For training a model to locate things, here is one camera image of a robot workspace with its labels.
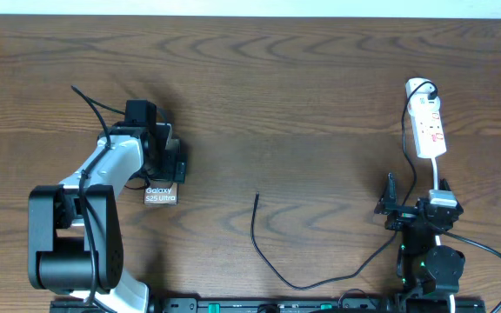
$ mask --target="white power strip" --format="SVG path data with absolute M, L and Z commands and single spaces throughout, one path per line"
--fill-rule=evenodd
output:
M 405 91 L 409 97 L 421 83 L 429 82 L 424 78 L 412 78 L 405 84 Z M 417 156 L 421 158 L 435 158 L 446 152 L 444 130 L 440 119 L 440 97 L 429 99 L 435 90 L 434 85 L 426 83 L 411 97 L 407 110 L 411 116 L 413 136 Z

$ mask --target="wooden table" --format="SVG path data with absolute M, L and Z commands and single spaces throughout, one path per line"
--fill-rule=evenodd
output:
M 0 311 L 47 311 L 54 298 L 27 279 L 27 199 L 95 148 L 100 125 L 71 84 L 119 109 L 150 99 L 186 145 L 178 206 L 145 207 L 134 190 L 117 204 L 125 265 L 154 289 L 398 290 L 398 241 L 359 277 L 303 292 L 266 267 L 249 230 L 259 190 L 257 240 L 285 277 L 307 284 L 353 272 L 391 236 L 372 214 L 386 173 L 400 196 L 411 182 L 399 118 L 415 76 L 440 89 L 440 173 L 465 209 L 454 231 L 501 251 L 501 21 L 0 16 Z M 414 162 L 413 198 L 431 186 L 430 161 Z M 494 307 L 501 261 L 443 240 L 466 255 L 460 295 Z

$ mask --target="black cable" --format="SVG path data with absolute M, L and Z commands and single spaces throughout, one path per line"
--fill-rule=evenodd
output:
M 481 244 L 481 243 L 477 243 L 476 241 L 474 240 L 471 240 L 469 238 L 466 238 L 466 237 L 463 237 L 463 236 L 460 236 L 460 235 L 456 235 L 456 234 L 452 234 L 446 230 L 443 230 L 441 228 L 439 228 L 438 226 L 436 226 L 435 224 L 433 224 L 429 219 L 428 219 L 428 216 L 426 215 L 426 210 L 424 211 L 424 220 L 431 226 L 431 228 L 433 230 L 435 230 L 436 232 L 438 233 L 441 233 L 442 235 L 446 235 L 446 236 L 449 236 L 449 237 L 452 237 L 460 242 L 464 242 L 464 243 L 468 243 L 468 244 L 472 244 L 474 245 L 475 247 L 477 248 L 480 248 L 482 250 L 485 250 L 487 252 L 490 252 L 491 254 L 493 254 L 494 256 L 497 256 L 501 259 L 501 253 L 494 250 L 493 248 L 489 247 L 489 246 L 486 246 L 484 244 Z M 501 310 L 501 300 L 500 302 L 498 303 L 498 305 L 492 309 L 491 313 L 497 313 L 498 311 Z
M 390 240 L 388 240 L 386 243 L 384 243 L 382 245 L 382 247 L 378 248 L 378 250 L 376 250 L 371 256 L 369 256 L 369 258 L 367 258 L 366 261 L 364 261 L 364 263 L 358 268 L 358 270 L 355 273 L 353 273 L 351 275 L 347 275 L 347 276 L 334 277 L 334 278 L 323 280 L 323 281 L 318 282 L 318 283 L 314 283 L 312 285 L 299 287 L 299 286 L 296 286 L 296 285 L 288 282 L 283 276 L 281 276 L 281 274 L 279 274 L 279 272 L 276 270 L 276 268 L 274 268 L 274 266 L 270 263 L 270 261 L 268 261 L 266 256 L 264 256 L 262 251 L 258 248 L 257 241 L 255 240 L 255 237 L 254 237 L 254 221 L 256 218 L 256 214 L 257 214 L 259 196 L 260 195 L 257 193 L 257 195 L 254 199 L 254 209 L 252 210 L 252 220 L 250 221 L 250 239 L 251 239 L 252 244 L 254 245 L 254 249 L 257 251 L 258 255 L 260 255 L 260 257 L 262 257 L 262 259 L 264 260 L 266 265 L 268 265 L 270 267 L 270 269 L 274 272 L 274 274 L 276 274 L 277 278 L 279 278 L 282 282 L 284 282 L 286 285 L 293 288 L 294 290 L 310 290 L 310 289 L 316 288 L 318 286 L 321 286 L 323 284 L 334 283 L 334 282 L 342 281 L 345 279 L 350 279 L 350 278 L 357 276 L 366 267 L 366 265 L 368 265 L 368 263 L 370 261 L 372 261 L 372 259 L 374 257 L 376 257 L 378 254 L 380 254 L 380 252 L 382 252 L 384 249 L 386 249 L 386 247 L 388 247 L 397 236 L 397 231 L 396 231 L 393 234 L 393 236 L 390 238 Z
M 407 199 L 409 199 L 409 196 L 411 195 L 411 192 L 413 192 L 413 189 L 415 189 L 415 185 L 417 184 L 417 171 L 415 170 L 415 165 L 413 165 L 413 162 L 411 161 L 411 159 L 409 158 L 409 155 L 407 154 L 407 149 L 405 148 L 405 123 L 404 123 L 405 112 L 407 111 L 407 105 L 409 104 L 409 101 L 411 100 L 411 97 L 413 97 L 413 95 L 415 95 L 415 93 L 417 93 L 417 91 L 421 87 L 423 87 L 424 85 L 426 85 L 428 83 L 431 84 L 432 86 L 434 86 L 434 91 L 432 91 L 430 93 L 430 95 L 428 96 L 428 98 L 430 100 L 436 98 L 436 96 L 438 95 L 438 87 L 433 82 L 431 82 L 431 81 L 422 82 L 407 97 L 407 101 L 405 101 L 404 112 L 401 114 L 401 136 L 403 138 L 404 156 L 407 159 L 407 162 L 409 163 L 409 165 L 411 166 L 411 170 L 413 171 L 413 183 L 411 184 L 411 187 L 409 188 L 409 191 L 407 191 L 407 195 L 405 195 L 404 201 L 401 203 L 401 205 L 405 205 L 405 203 L 407 202 Z
M 344 307 L 344 303 L 343 303 L 343 300 L 345 299 L 345 296 L 350 293 L 350 292 L 353 292 L 353 291 L 360 291 L 363 293 L 363 295 L 372 303 L 372 305 L 374 305 L 374 309 L 377 309 L 377 305 L 374 304 L 374 302 L 372 302 L 371 298 L 366 294 L 366 292 L 362 291 L 361 289 L 359 288 L 353 288 L 353 289 L 350 289 L 350 290 L 347 290 L 343 293 L 343 295 L 341 295 L 341 297 L 339 297 L 339 300 L 337 300 L 337 306 L 338 308 L 342 309 Z
M 96 245 L 94 243 L 94 233 L 92 231 L 92 226 L 90 224 L 90 218 L 88 216 L 88 207 L 90 207 L 90 203 L 86 201 L 86 195 L 84 194 L 84 183 L 86 182 L 86 179 L 89 178 L 90 173 L 92 172 L 92 169 L 96 166 L 98 161 L 102 159 L 102 157 L 111 149 L 111 139 L 110 139 L 110 132 L 108 131 L 107 126 L 105 125 L 105 121 L 102 118 L 102 115 L 100 115 L 100 112 L 97 111 L 96 107 L 90 99 L 85 96 L 77 87 L 75 86 L 70 86 L 73 91 L 75 91 L 86 103 L 92 108 L 94 113 L 96 114 L 98 120 L 100 121 L 100 124 L 102 124 L 102 128 L 104 129 L 104 134 L 106 138 L 106 143 L 104 146 L 104 149 L 100 151 L 90 161 L 88 166 L 84 170 L 81 171 L 81 178 L 78 183 L 78 202 L 80 205 L 80 210 L 83 215 L 83 220 L 84 220 L 84 228 L 86 230 L 86 236 L 88 237 L 88 245 L 90 247 L 90 262 L 91 262 L 91 267 L 92 267 L 92 278 L 90 281 L 90 294 L 88 297 L 84 300 L 84 303 L 87 305 L 92 305 L 94 303 L 94 296 L 96 295 L 96 289 L 98 285 L 98 278 L 97 278 L 97 255 L 96 255 Z
M 100 107 L 106 109 L 106 110 L 110 110 L 111 112 L 114 112 L 114 113 L 117 113 L 117 114 L 121 114 L 121 115 L 125 115 L 125 112 L 121 111 L 121 110 L 118 110 L 118 109 L 113 109 L 105 104 L 102 104 L 102 103 L 99 103 L 98 101 L 92 99 L 91 97 L 87 97 L 92 103 L 94 103 L 95 105 L 99 105 Z

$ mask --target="white cable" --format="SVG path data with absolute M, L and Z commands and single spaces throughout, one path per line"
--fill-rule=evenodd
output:
M 438 190 L 438 166 L 436 164 L 436 157 L 431 157 L 432 161 L 432 180 L 434 181 L 434 190 Z
M 450 313 L 456 313 L 456 297 L 450 295 Z

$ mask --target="electrical socket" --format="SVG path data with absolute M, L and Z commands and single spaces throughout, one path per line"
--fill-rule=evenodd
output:
M 424 78 L 412 78 L 405 84 L 407 97 L 419 84 L 429 81 Z M 411 116 L 413 137 L 417 156 L 421 158 L 438 157 L 446 152 L 444 130 L 440 119 L 440 97 L 430 100 L 429 94 L 434 86 L 427 83 L 411 97 L 407 110 Z

